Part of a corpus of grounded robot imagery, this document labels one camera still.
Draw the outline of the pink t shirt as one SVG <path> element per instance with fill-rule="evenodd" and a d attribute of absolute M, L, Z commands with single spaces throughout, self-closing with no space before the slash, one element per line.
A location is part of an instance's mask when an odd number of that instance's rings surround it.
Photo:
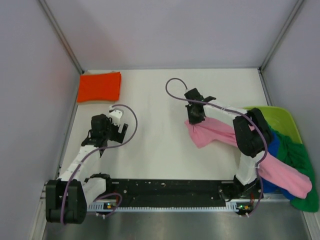
<path fill-rule="evenodd" d="M 194 125 L 188 120 L 184 123 L 197 148 L 219 141 L 240 150 L 236 179 L 244 186 L 252 183 L 257 175 L 278 186 L 281 185 L 280 181 L 299 175 L 292 167 L 265 152 L 265 140 L 261 139 L 257 130 L 248 124 L 241 129 L 240 125 L 229 125 L 211 117 L 206 117 L 204 121 Z"/>

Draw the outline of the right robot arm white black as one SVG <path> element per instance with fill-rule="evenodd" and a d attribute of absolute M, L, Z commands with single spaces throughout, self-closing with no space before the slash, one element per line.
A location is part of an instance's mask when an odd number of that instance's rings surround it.
<path fill-rule="evenodd" d="M 245 198 L 257 182 L 256 167 L 273 140 L 262 112 L 222 106 L 212 96 L 203 97 L 196 88 L 184 94 L 188 120 L 186 126 L 193 143 L 202 148 L 212 141 L 237 147 L 240 163 L 233 178 L 233 197 Z"/>

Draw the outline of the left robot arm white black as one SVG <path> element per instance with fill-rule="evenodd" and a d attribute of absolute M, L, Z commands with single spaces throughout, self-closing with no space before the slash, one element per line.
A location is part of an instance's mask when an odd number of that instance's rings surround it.
<path fill-rule="evenodd" d="M 109 198 L 114 191 L 107 174 L 89 176 L 109 141 L 123 143 L 128 124 L 121 124 L 123 111 L 110 110 L 107 115 L 91 118 L 91 128 L 69 167 L 45 186 L 45 217 L 50 223 L 81 224 L 88 205 L 97 196 Z"/>

